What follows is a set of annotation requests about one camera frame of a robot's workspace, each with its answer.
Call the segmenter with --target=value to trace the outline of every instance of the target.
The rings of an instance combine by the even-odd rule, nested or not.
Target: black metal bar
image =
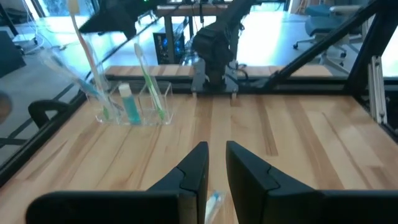
[[[290,0],[285,0],[284,11],[287,12],[289,10],[289,6],[290,6]]]
[[[55,110],[58,113],[63,113],[68,109],[68,107],[68,103],[64,103],[61,101],[39,100],[31,103],[27,109],[33,122],[37,125],[38,128],[41,128],[50,121],[45,112]]]
[[[189,39],[191,40],[193,38],[193,17],[192,16],[189,17],[188,25],[189,25]]]
[[[17,29],[15,28],[14,24],[12,23],[10,17],[8,16],[6,10],[3,8],[1,3],[0,3],[0,15],[2,15],[2,18],[6,21],[6,24],[10,28],[12,34],[14,36],[18,35]]]
[[[314,44],[311,48],[293,60],[293,62],[290,62],[288,65],[286,65],[283,69],[272,74],[270,79],[265,82],[263,88],[274,88],[279,82],[291,76],[294,72],[296,72],[306,63],[310,62],[317,55],[321,54],[330,46],[341,40],[351,30],[362,25],[371,16],[383,9],[383,4],[389,1],[390,0],[372,0],[369,2],[365,8],[360,9],[354,16],[347,19],[338,29],[330,32],[325,38]]]
[[[21,146],[25,142],[26,139],[0,138],[0,144],[3,145]]]
[[[348,76],[344,89],[358,95],[368,85],[368,65],[373,56],[381,57],[398,26],[397,7],[378,12]]]
[[[143,76],[125,76],[125,75],[106,75],[109,81],[144,81]],[[188,75],[161,75],[155,76],[158,82],[170,82],[170,83],[189,83],[191,84],[193,77]],[[240,82],[254,82],[258,79],[267,80],[269,76],[251,76],[248,79],[245,77],[238,77]],[[347,77],[288,77],[283,81],[285,84],[326,84],[326,85],[343,85],[345,84]],[[398,85],[398,80],[388,79],[389,84]]]
[[[2,187],[74,114],[86,101],[84,93],[80,92],[71,100],[64,113],[58,113],[48,123],[29,139],[16,153],[0,166],[0,187]]]

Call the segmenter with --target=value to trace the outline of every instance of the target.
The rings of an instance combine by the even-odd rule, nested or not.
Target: wooden table
[[[190,71],[152,71],[157,69]],[[99,124],[84,104],[1,189],[1,223],[23,223],[28,204],[54,190],[145,190],[199,141],[210,147],[208,190],[227,193],[215,223],[237,223],[228,193],[227,140],[317,189],[398,187],[397,145],[351,97],[238,95],[231,101],[175,95],[174,107],[171,125],[130,127]]]

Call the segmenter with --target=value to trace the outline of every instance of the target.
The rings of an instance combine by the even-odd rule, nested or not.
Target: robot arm
[[[220,86],[224,81],[225,66],[234,59],[229,49],[231,33],[249,14],[256,0],[234,0],[218,16],[216,22],[202,28],[193,39],[192,47],[205,61],[208,84]]]

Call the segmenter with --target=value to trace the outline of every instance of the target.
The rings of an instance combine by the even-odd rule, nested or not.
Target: desk
[[[267,69],[261,71],[269,74]],[[351,97],[238,95],[231,101],[175,95],[174,107],[171,125],[130,127],[99,124],[85,103],[0,190],[1,223],[22,223],[28,204],[53,190],[145,190],[199,141],[210,148],[208,190],[227,192],[215,223],[237,223],[228,193],[227,140],[317,189],[398,188],[397,145]]]
[[[193,22],[192,16],[218,16],[225,9],[227,9],[227,4],[202,4],[202,14],[200,14],[200,5],[181,5],[177,10],[177,6],[158,6],[156,9],[156,15],[158,17],[164,16],[164,27],[166,31],[166,38],[168,40],[167,50],[169,53],[170,64],[175,64],[178,62],[174,61],[174,36],[173,36],[173,16],[189,16],[189,27],[190,27],[190,38],[193,37]],[[238,27],[232,32],[230,46],[231,51],[236,59],[236,53],[238,52]]]

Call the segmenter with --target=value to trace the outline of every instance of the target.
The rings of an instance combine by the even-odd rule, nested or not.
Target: floor
[[[205,25],[211,23],[214,19],[214,17],[205,18]],[[82,24],[85,20],[85,17],[79,17],[78,23]],[[180,20],[181,18],[178,17],[173,19],[174,22]],[[305,16],[284,12],[257,11],[250,13],[243,22],[245,30],[239,40],[237,56],[239,63],[247,65],[287,65],[311,46],[310,44],[302,44],[298,50],[292,48],[296,41],[308,38],[304,30],[305,20]],[[199,18],[196,18],[195,22],[200,28]],[[85,76],[89,71],[88,62],[84,56],[83,49],[77,44],[77,38],[73,33],[70,19],[67,17],[56,17],[38,21],[36,25],[23,24],[18,26],[18,30],[23,34],[34,33],[36,30],[40,34],[39,44],[43,48],[51,48],[58,52],[76,72]],[[132,47],[134,42],[140,43],[148,63],[157,65],[152,32],[161,29],[163,26],[163,22],[160,20],[158,24],[143,32],[139,39],[128,42],[103,64],[103,68],[109,65],[137,65],[138,61],[135,58]],[[86,38],[91,39],[98,58],[103,58],[107,52],[125,40],[124,35],[119,33],[102,36],[92,35]],[[66,45],[66,48],[64,50],[60,49],[59,46],[62,47],[64,45]],[[398,32],[395,33],[383,55],[385,76],[398,75],[398,58],[394,53],[394,49],[397,46]],[[34,46],[29,44],[26,47],[26,51],[29,52],[33,48]],[[27,113],[27,107],[31,102],[52,98],[68,102],[77,92],[76,87],[70,86],[69,80],[43,65],[37,56],[38,51],[40,50],[33,49],[32,52],[29,52],[24,57],[27,63],[26,67],[0,79],[0,90],[10,94],[14,105],[10,117],[0,125],[0,138],[30,138],[37,131],[37,127],[29,120]],[[329,54],[334,56],[339,55],[340,52],[332,49]],[[356,54],[348,49],[345,61],[347,69],[352,67],[355,58]],[[336,76],[345,75],[336,70],[330,70]],[[71,89],[60,94],[66,87],[71,87]],[[18,148],[19,146],[0,145],[0,164]]]

